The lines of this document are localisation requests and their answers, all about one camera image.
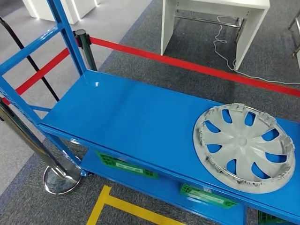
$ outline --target lower shelf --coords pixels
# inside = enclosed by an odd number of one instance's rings
[[[180,183],[178,181],[161,175],[155,180],[105,166],[93,150],[88,150],[81,165],[83,169],[94,174],[222,225],[243,225],[246,221],[246,208],[242,204],[237,204],[230,209],[223,209],[207,202],[191,199],[181,195],[179,193]]]

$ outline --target white desk leg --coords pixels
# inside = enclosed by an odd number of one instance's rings
[[[253,38],[264,20],[267,12],[268,9],[256,9],[249,13],[248,18],[245,21],[242,33],[237,44],[235,70],[239,69],[243,59],[245,57],[246,53],[247,53],[249,47],[253,42]]]
[[[176,0],[164,0],[162,5],[161,55],[166,50],[170,39],[173,34],[174,14],[176,8]]]

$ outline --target white table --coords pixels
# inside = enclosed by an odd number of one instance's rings
[[[30,16],[54,21],[47,0],[23,0]],[[90,10],[100,3],[100,0],[61,0],[70,24],[75,24]]]
[[[237,70],[269,8],[269,0],[164,0],[161,55],[173,33],[177,9],[243,18],[237,43],[235,69]]]

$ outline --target blue shelf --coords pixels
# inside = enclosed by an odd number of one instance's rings
[[[199,216],[222,225],[244,224],[245,207],[242,204],[238,204],[226,210],[206,202],[194,202],[188,199],[187,196],[180,195],[180,183],[178,181],[168,179],[164,176],[159,176],[158,179],[152,179],[105,166],[94,151],[90,149],[83,158],[81,165],[84,169],[102,177],[121,183],[139,192],[163,200],[184,210],[196,213]]]
[[[219,195],[300,224],[300,164],[286,186],[249,194],[224,185],[197,157],[192,130],[203,112],[221,103],[113,75],[87,71],[42,120],[40,127],[92,149],[205,186]],[[277,119],[300,159],[300,125]]]

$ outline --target stanchion post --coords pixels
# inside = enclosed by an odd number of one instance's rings
[[[90,35],[87,34],[84,29],[73,31],[73,34],[75,38],[76,38],[78,46],[83,50],[83,57],[85,63],[87,63],[87,66],[91,70],[97,71],[97,67],[90,49],[92,43],[90,40]]]
[[[75,188],[81,179],[79,169],[71,162],[66,162],[66,159],[64,164],[68,166],[67,169],[65,169],[13,110],[4,103],[1,97],[0,120],[5,121],[8,127],[48,165],[43,177],[44,186],[47,192],[55,195],[66,194]]]

